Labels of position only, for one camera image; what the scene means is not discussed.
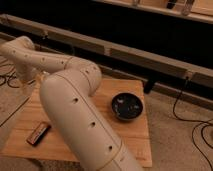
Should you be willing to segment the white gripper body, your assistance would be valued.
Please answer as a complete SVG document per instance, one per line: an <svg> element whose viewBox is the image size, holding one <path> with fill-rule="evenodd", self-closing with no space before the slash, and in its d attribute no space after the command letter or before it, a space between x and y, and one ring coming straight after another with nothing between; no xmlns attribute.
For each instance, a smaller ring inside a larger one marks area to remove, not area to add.
<svg viewBox="0 0 213 171"><path fill-rule="evenodd" d="M38 70L31 66L16 65L16 76L19 79L20 86L26 86L30 81L33 81L38 74Z"/></svg>

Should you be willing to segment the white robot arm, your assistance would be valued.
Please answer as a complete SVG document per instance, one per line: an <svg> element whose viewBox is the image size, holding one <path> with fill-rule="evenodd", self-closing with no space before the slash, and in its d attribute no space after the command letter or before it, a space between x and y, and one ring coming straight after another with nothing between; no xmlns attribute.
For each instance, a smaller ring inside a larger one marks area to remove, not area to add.
<svg viewBox="0 0 213 171"><path fill-rule="evenodd" d="M40 85L42 107L85 171L144 171L91 101L102 73L92 61L41 52L26 36L0 45L22 82L36 70L48 73Z"/></svg>

